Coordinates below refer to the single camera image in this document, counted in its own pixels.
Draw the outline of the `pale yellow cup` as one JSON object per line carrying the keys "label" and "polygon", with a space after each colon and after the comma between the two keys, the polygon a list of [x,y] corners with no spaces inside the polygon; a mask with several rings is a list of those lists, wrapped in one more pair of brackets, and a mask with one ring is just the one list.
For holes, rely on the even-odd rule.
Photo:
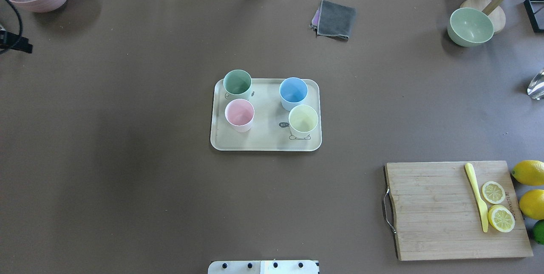
{"label": "pale yellow cup", "polygon": [[308,105],[297,105],[288,115],[291,135],[299,139],[309,136],[316,129],[318,121],[318,113]]}

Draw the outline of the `pink cup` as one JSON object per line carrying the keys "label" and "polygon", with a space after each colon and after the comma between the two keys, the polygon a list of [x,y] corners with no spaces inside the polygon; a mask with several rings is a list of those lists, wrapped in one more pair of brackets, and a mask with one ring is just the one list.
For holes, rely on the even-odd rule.
{"label": "pink cup", "polygon": [[234,99],[226,105],[225,119],[237,132],[249,131],[253,125],[255,108],[245,99]]}

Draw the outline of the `blue cup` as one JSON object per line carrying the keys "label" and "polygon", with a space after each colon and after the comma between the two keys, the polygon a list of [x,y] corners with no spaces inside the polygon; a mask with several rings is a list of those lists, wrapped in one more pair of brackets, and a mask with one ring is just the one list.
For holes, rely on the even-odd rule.
{"label": "blue cup", "polygon": [[308,95],[308,86],[300,78],[287,78],[280,83],[280,100],[283,108],[291,111],[294,107],[303,104]]}

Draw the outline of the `green cup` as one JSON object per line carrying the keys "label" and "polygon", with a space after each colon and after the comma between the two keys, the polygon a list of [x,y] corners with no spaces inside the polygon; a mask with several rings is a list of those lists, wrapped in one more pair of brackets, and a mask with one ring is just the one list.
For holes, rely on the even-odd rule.
{"label": "green cup", "polygon": [[245,99],[250,100],[252,94],[251,75],[241,69],[229,71],[223,79],[225,98],[227,100]]}

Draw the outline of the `pink folded cloth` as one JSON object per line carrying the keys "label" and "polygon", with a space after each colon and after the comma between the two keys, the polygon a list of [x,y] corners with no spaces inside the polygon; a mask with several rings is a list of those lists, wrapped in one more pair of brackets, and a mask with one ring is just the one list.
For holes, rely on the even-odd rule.
{"label": "pink folded cloth", "polygon": [[319,24],[319,19],[320,19],[320,13],[321,13],[321,8],[319,7],[316,11],[315,11],[315,15],[314,17],[312,18],[311,20],[311,24],[310,24],[310,27],[317,31],[318,30],[318,24]]}

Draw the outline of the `grey folded cloth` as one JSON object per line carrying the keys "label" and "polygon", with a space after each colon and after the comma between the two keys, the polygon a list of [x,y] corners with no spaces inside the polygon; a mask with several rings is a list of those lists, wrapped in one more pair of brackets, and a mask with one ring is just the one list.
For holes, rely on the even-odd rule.
{"label": "grey folded cloth", "polygon": [[317,34],[348,40],[355,24],[355,8],[322,0],[319,6]]}

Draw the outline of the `wooden cutting board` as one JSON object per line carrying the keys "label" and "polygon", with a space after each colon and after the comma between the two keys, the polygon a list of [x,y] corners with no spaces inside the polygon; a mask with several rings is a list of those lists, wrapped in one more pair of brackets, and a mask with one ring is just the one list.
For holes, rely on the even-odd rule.
{"label": "wooden cutting board", "polygon": [[464,162],[389,162],[384,172],[392,214],[385,218],[400,261],[533,255],[507,163],[474,161],[472,165],[478,187],[495,181],[504,188],[502,205],[515,218],[513,230],[502,233],[489,227],[483,232]]}

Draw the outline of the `yellow plastic knife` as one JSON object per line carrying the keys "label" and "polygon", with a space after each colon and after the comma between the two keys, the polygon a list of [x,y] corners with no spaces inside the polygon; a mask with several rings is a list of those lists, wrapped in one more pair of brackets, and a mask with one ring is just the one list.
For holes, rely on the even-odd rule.
{"label": "yellow plastic knife", "polygon": [[477,204],[477,208],[478,208],[478,212],[479,212],[479,216],[480,216],[480,221],[481,221],[481,225],[482,225],[482,231],[484,233],[487,233],[488,232],[488,226],[489,226],[488,207],[487,207],[487,204],[484,202],[484,199],[482,198],[482,196],[480,194],[480,189],[479,189],[479,186],[478,186],[476,172],[475,172],[474,166],[470,162],[465,163],[465,172],[466,172],[466,175],[468,177],[468,180],[469,180],[469,183],[470,183],[470,186],[472,188],[474,198],[475,198],[475,201],[476,201],[476,204]]}

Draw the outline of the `green bowl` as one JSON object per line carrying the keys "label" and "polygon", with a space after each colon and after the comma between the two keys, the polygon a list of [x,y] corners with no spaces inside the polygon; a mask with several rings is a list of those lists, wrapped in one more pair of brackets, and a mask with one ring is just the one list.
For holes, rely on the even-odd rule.
{"label": "green bowl", "polygon": [[451,13],[447,33],[457,45],[479,46],[489,41],[495,33],[491,19],[474,8],[459,8]]}

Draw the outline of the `wooden cup stand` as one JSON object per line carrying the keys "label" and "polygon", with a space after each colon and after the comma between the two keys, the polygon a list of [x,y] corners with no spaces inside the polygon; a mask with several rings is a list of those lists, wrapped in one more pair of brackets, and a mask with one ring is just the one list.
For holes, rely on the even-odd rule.
{"label": "wooden cup stand", "polygon": [[461,3],[461,8],[473,8],[486,14],[491,20],[494,28],[494,34],[503,30],[506,23],[505,12],[500,7],[504,0],[466,0]]}

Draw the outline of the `lower lemon slice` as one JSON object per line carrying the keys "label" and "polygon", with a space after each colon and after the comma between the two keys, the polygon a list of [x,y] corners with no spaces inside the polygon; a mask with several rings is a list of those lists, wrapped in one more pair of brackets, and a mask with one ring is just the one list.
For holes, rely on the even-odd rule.
{"label": "lower lemon slice", "polygon": [[515,218],[505,206],[492,206],[488,210],[487,218],[489,224],[502,233],[509,233],[515,227]]}

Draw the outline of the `lower whole lemon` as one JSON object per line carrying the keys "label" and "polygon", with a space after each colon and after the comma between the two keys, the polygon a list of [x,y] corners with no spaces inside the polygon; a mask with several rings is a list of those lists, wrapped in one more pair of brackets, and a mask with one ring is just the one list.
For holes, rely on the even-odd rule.
{"label": "lower whole lemon", "polygon": [[521,184],[542,186],[544,184],[544,163],[537,160],[523,160],[515,165],[511,175]]}

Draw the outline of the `upper whole lemon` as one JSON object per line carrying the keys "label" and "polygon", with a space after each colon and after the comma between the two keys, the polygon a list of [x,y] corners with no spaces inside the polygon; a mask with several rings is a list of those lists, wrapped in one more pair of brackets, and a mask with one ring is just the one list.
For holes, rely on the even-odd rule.
{"label": "upper whole lemon", "polygon": [[527,218],[544,219],[544,190],[532,189],[519,199],[519,208]]}

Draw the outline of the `green lime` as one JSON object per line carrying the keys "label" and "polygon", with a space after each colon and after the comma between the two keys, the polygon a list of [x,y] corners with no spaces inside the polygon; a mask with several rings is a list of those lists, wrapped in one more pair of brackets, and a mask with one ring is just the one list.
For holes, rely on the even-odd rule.
{"label": "green lime", "polygon": [[536,243],[544,245],[544,220],[538,220],[533,225],[532,235]]}

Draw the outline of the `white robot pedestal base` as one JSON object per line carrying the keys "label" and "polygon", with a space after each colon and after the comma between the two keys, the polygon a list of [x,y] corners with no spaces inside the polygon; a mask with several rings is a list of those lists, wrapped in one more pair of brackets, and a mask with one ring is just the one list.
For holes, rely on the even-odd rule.
{"label": "white robot pedestal base", "polygon": [[319,274],[319,262],[294,260],[228,260],[211,262],[208,274]]}

